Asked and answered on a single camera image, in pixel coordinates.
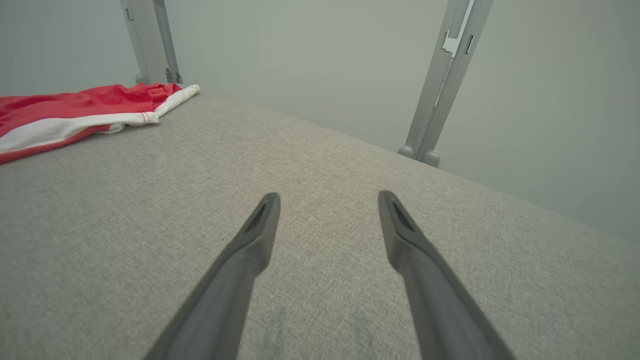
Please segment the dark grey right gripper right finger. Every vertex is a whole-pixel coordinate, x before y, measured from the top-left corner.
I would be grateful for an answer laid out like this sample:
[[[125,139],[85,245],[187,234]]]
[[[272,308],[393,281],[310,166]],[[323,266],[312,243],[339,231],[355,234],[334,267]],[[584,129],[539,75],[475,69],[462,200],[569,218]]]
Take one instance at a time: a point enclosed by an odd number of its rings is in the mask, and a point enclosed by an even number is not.
[[[514,355],[400,199],[378,193],[387,258],[402,276],[424,360],[512,360]]]

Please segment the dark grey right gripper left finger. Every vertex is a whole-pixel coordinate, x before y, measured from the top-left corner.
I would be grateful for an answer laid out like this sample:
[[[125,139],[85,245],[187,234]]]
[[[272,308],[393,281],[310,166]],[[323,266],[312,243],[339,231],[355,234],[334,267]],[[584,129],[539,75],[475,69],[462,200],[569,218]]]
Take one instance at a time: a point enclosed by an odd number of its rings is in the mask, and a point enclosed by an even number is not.
[[[234,360],[254,282],[270,263],[281,197],[267,193],[145,355],[147,360]]]

